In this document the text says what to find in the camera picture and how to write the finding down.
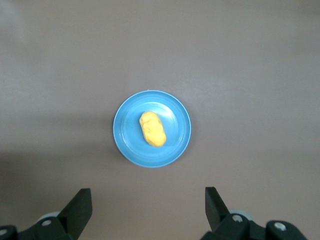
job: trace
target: table surface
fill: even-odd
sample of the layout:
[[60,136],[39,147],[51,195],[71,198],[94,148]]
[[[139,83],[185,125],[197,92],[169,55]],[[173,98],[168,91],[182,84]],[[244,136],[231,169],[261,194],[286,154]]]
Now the table surface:
[[[0,0],[0,225],[24,230],[91,188],[80,240],[197,240],[205,187],[320,239],[320,3]],[[114,116],[168,92],[192,136],[134,165]]]

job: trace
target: round blue dish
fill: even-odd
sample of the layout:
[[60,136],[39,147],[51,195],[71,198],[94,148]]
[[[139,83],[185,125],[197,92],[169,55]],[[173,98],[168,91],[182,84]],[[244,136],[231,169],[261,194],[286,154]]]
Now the round blue dish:
[[[146,142],[139,119],[152,111],[161,119],[166,142],[161,147]],[[183,104],[174,96],[159,90],[138,92],[119,107],[113,122],[113,136],[120,152],[142,167],[159,168],[181,156],[191,137],[191,121]]]

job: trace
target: screw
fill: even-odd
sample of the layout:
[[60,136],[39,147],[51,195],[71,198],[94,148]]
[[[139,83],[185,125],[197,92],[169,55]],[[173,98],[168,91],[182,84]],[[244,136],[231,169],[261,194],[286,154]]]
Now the screw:
[[41,223],[41,225],[44,227],[44,226],[48,226],[51,224],[51,220],[45,220]]
[[286,226],[281,222],[275,222],[274,226],[276,229],[281,230],[281,231],[287,230]]
[[239,216],[239,215],[233,215],[233,216],[232,216],[232,219],[233,219],[233,221],[235,221],[235,222],[239,222],[239,223],[242,223],[242,222],[243,222],[242,217]]
[[0,236],[5,235],[8,232],[7,229],[1,229],[0,230]]

